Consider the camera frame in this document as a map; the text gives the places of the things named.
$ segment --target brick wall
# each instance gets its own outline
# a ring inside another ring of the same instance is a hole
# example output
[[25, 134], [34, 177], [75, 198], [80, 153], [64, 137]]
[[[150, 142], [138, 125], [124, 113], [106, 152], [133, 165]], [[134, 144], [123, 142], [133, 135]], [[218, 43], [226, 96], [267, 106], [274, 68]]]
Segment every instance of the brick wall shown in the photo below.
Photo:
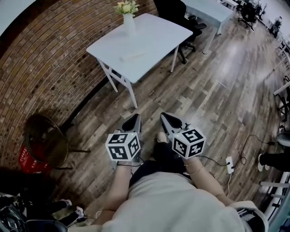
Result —
[[[34, 9], [34, 4], [17, 19], [24, 26], [14, 23], [8, 28], [14, 37], [1, 36], [0, 45], [5, 44], [0, 47], [1, 167], [19, 169], [23, 126], [31, 114], [44, 112], [61, 124], [105, 77], [86, 48], [122, 24], [122, 16], [113, 9], [116, 4], [55, 0], [42, 10]], [[138, 15], [157, 14], [153, 0], [138, 4]], [[28, 22], [25, 15], [33, 17]]]

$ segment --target beige top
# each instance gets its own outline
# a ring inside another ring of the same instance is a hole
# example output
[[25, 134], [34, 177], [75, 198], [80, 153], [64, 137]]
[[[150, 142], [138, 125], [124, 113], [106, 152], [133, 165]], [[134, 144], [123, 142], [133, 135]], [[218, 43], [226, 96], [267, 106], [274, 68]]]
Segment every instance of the beige top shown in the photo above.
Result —
[[69, 232], [250, 232], [236, 209], [253, 209], [265, 216], [253, 202], [225, 207], [210, 193], [196, 189], [179, 174], [158, 172], [143, 177], [129, 191], [129, 197], [103, 226], [75, 227]]

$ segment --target foot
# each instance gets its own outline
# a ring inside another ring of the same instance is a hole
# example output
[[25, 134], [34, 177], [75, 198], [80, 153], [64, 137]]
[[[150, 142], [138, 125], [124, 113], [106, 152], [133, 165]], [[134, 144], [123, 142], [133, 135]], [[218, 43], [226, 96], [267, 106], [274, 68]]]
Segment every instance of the foot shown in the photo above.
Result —
[[156, 137], [157, 143], [167, 143], [167, 137], [164, 132], [158, 132]]
[[261, 171], [263, 171], [263, 168], [264, 168], [264, 165], [261, 165], [260, 164], [260, 156], [262, 155], [262, 153], [261, 154], [259, 154], [259, 157], [258, 157], [258, 161], [259, 161], [259, 163], [258, 163], [258, 170], [261, 172]]
[[65, 200], [65, 199], [61, 199], [60, 201], [64, 201], [67, 204], [67, 207], [70, 207], [73, 205], [73, 203], [71, 202], [71, 200]]
[[79, 207], [79, 206], [77, 206], [77, 209], [76, 209], [75, 212], [76, 212], [77, 215], [78, 215], [78, 219], [79, 219], [79, 218], [83, 218], [83, 217], [85, 216], [85, 214], [83, 213], [83, 209], [82, 209], [81, 207]]

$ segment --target white cord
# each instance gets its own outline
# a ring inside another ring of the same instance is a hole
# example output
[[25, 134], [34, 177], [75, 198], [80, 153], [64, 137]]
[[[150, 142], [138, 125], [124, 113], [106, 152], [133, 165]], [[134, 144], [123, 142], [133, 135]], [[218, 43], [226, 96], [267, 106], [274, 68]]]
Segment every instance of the white cord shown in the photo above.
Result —
[[227, 189], [228, 189], [227, 197], [230, 195], [230, 187], [228, 185], [230, 184], [231, 178], [232, 178], [232, 174], [230, 174], [230, 179], [228, 180], [228, 183], [227, 183]]

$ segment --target white cube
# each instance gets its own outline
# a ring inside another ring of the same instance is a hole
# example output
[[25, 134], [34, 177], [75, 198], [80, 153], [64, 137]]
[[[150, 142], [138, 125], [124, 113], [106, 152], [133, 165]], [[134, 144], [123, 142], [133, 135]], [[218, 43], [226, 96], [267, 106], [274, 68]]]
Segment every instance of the white cube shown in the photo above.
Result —
[[203, 152], [205, 136], [198, 129], [190, 129], [173, 135], [172, 150], [185, 159]]
[[131, 161], [140, 151], [137, 133], [109, 134], [106, 149], [113, 161]]

